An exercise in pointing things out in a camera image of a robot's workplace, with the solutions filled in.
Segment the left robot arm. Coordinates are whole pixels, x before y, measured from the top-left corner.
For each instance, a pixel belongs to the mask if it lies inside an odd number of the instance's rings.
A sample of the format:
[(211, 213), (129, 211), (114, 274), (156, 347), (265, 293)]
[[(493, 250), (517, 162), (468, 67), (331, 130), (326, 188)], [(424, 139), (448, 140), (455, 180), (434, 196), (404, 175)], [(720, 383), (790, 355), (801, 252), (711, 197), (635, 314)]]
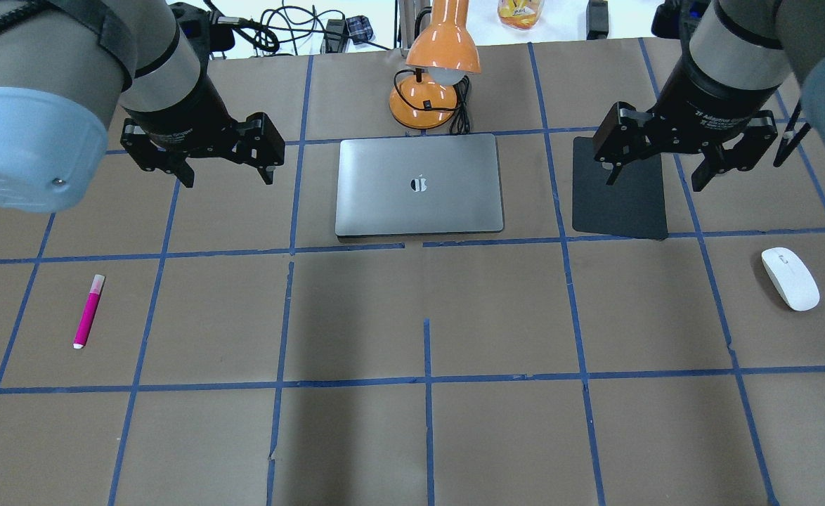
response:
[(165, 1), (0, 1), (0, 207), (52, 214), (78, 204), (120, 142), (139, 169), (194, 184), (188, 158), (248, 164), (265, 183), (286, 144), (264, 112), (228, 112), (213, 52), (253, 22)]

